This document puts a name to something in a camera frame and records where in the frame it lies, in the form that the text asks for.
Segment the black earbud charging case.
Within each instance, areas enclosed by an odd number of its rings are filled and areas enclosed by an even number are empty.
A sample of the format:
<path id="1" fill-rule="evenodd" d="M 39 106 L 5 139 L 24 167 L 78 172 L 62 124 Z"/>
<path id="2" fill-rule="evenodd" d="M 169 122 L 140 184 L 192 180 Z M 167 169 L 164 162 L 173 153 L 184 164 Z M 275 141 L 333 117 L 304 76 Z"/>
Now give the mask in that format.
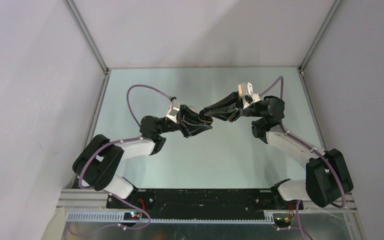
<path id="1" fill-rule="evenodd" d="M 211 126 L 213 124 L 213 118 L 205 115 L 200 115 L 198 119 L 205 125 Z"/>

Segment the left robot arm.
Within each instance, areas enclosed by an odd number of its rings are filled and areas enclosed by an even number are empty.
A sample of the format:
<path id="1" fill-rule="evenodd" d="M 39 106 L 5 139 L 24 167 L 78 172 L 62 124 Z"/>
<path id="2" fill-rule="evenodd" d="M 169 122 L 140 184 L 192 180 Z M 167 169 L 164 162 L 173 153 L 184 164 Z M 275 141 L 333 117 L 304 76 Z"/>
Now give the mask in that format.
<path id="1" fill-rule="evenodd" d="M 185 104 L 169 110 L 165 117 L 146 115 L 139 124 L 138 137 L 113 140 L 103 134 L 96 135 L 72 165 L 73 172 L 82 182 L 95 191 L 105 191 L 118 196 L 125 208 L 138 202 L 136 187 L 116 174 L 119 164 L 139 156 L 152 156 L 163 148 L 166 138 L 162 135 L 179 131 L 185 138 L 212 129 L 213 119 L 200 115 Z"/>

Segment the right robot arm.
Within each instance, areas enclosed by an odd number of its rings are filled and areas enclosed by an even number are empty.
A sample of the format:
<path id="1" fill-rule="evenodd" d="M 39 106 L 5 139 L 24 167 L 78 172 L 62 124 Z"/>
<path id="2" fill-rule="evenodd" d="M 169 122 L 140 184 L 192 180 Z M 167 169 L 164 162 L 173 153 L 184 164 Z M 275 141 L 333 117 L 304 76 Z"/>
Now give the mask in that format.
<path id="1" fill-rule="evenodd" d="M 271 204 L 284 209 L 291 201 L 312 201 L 318 207 L 332 205 L 344 208 L 346 194 L 353 183 L 343 154 L 337 149 L 325 150 L 310 144 L 285 128 L 285 102 L 276 96 L 260 98 L 257 94 L 234 91 L 219 102 L 203 108 L 202 119 L 215 118 L 234 122 L 240 117 L 255 117 L 252 135 L 277 148 L 295 160 L 305 171 L 301 180 L 286 179 L 271 190 Z"/>

